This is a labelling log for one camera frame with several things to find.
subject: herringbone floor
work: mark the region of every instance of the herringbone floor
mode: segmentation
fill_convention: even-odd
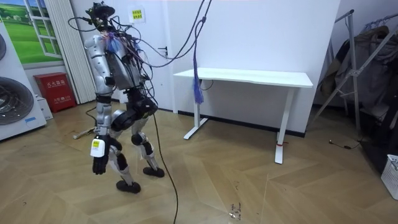
[[[91,173],[93,136],[72,135],[90,128],[84,111],[93,105],[61,111],[47,127],[0,143],[0,223],[172,223],[171,183],[142,173],[146,162],[128,131],[120,140],[142,192],[118,192],[110,168]],[[287,136],[283,165],[274,163],[275,133],[209,121],[186,141],[191,117],[159,111],[157,118],[180,196],[177,223],[397,223],[398,202],[360,147],[328,144],[356,145],[340,114],[326,113],[305,139]],[[153,121],[144,131],[156,146]]]

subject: washing machine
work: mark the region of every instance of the washing machine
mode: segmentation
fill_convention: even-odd
[[[0,140],[45,124],[25,70],[0,21]]]

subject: washing machine door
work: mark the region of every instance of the washing machine door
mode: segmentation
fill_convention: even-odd
[[[6,54],[6,41],[0,34],[0,60],[4,57]]]
[[[26,117],[33,105],[33,95],[26,86],[13,79],[0,77],[0,125]]]

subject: clothes rack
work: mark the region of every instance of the clothes rack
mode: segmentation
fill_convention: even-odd
[[[360,74],[363,72],[363,70],[372,62],[372,60],[375,58],[375,56],[382,50],[382,48],[387,44],[387,42],[391,39],[391,37],[396,33],[398,30],[398,25],[392,30],[385,38],[384,40],[379,44],[377,49],[371,54],[371,56],[364,62],[364,64],[357,69],[356,66],[356,56],[355,56],[355,42],[354,42],[354,35],[353,35],[353,10],[350,11],[351,13],[347,13],[341,17],[339,17],[340,20],[343,18],[347,17],[348,18],[348,31],[349,31],[349,42],[350,42],[350,51],[351,51],[351,64],[352,64],[352,69],[346,74],[342,82],[335,88],[333,93],[329,96],[329,98],[326,100],[326,102],[322,105],[322,107],[318,110],[314,118],[309,122],[307,125],[307,128],[320,116],[322,111],[328,106],[330,101],[335,97],[337,93],[340,93],[340,96],[346,96],[350,94],[354,94],[354,106],[355,106],[355,123],[356,123],[356,130],[358,132],[358,135],[361,134],[361,126],[359,122],[359,100],[358,100],[358,82],[357,82],[357,77],[360,76]],[[397,17],[398,14],[394,14],[391,16],[386,16],[383,19],[376,20],[374,22],[370,22],[369,24],[365,25],[365,28],[372,26],[373,24],[380,24],[382,21],[387,21],[389,19],[392,19],[394,17]],[[341,87],[347,82],[349,78],[353,77],[353,85],[354,85],[354,92],[352,93],[343,93],[340,89]]]
[[[356,70],[355,47],[351,47],[351,46],[355,46],[354,27],[353,27],[353,14],[354,14],[354,9],[348,11],[344,15],[340,16],[339,18],[337,18],[335,23],[341,21],[342,19],[346,19],[346,18],[348,19],[348,33],[349,33],[349,44],[350,44],[349,51],[351,52],[351,61],[352,61],[353,70]],[[333,45],[331,43],[331,40],[329,42],[328,52],[330,54],[331,61],[333,61],[335,55],[333,53]],[[338,87],[336,87],[336,89],[329,96],[329,98],[326,100],[326,102],[318,110],[318,112],[316,113],[314,118],[311,120],[311,122],[308,123],[307,128],[320,116],[322,111],[328,106],[330,101],[335,97],[335,95],[337,93],[340,93],[340,96],[344,96],[344,95],[348,95],[348,94],[355,94],[355,96],[354,96],[354,98],[355,98],[355,101],[354,101],[354,105],[355,105],[355,123],[356,123],[357,132],[360,133],[361,127],[360,127],[360,124],[359,124],[359,100],[358,100],[358,91],[357,91],[358,90],[357,76],[354,76],[354,75],[352,76],[353,77],[353,83],[354,83],[354,92],[346,94],[346,93],[343,93],[340,90],[340,88],[344,85],[344,83],[348,80],[349,77],[351,77],[351,72],[349,72],[345,76],[344,80],[340,83],[340,85]],[[343,99],[344,99],[345,111],[346,111],[346,114],[348,114],[347,101],[345,100],[345,98],[343,98]]]

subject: white basket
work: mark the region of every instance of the white basket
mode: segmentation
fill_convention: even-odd
[[[381,180],[395,200],[398,200],[398,156],[388,155]]]

